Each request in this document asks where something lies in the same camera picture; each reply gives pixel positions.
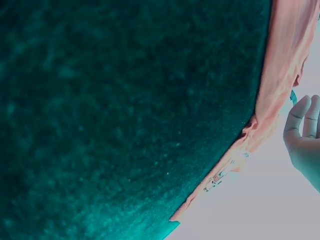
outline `skin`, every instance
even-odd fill
[[[320,97],[303,97],[289,112],[283,140],[292,164],[320,192]],[[299,127],[304,118],[302,135]]]

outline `pink fabric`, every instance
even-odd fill
[[[320,0],[273,0],[269,39],[255,114],[238,139],[170,221],[182,222],[185,211],[208,180],[228,166],[238,152],[254,152],[276,129],[282,106],[299,84],[320,13]]]

